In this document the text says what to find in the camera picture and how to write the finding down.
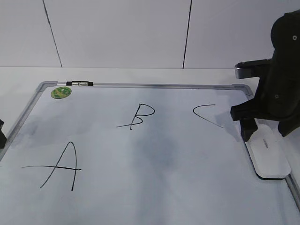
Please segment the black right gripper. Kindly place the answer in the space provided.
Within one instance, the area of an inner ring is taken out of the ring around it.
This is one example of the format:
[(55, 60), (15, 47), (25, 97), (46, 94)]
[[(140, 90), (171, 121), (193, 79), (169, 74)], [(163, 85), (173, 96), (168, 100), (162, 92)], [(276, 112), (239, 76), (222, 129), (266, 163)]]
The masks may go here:
[(278, 122), (285, 137), (300, 126), (300, 12), (285, 13), (272, 26), (274, 53), (267, 75), (259, 78), (254, 97), (231, 107), (244, 142), (258, 130), (256, 119)]

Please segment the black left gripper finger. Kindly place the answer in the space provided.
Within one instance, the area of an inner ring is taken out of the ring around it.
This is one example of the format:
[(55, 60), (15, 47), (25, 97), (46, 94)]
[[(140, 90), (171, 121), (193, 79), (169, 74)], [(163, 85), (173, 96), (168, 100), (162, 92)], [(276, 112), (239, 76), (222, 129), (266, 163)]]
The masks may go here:
[(4, 121), (0, 120), (0, 149), (3, 149), (7, 142), (7, 138), (2, 132), (3, 125), (4, 125)]

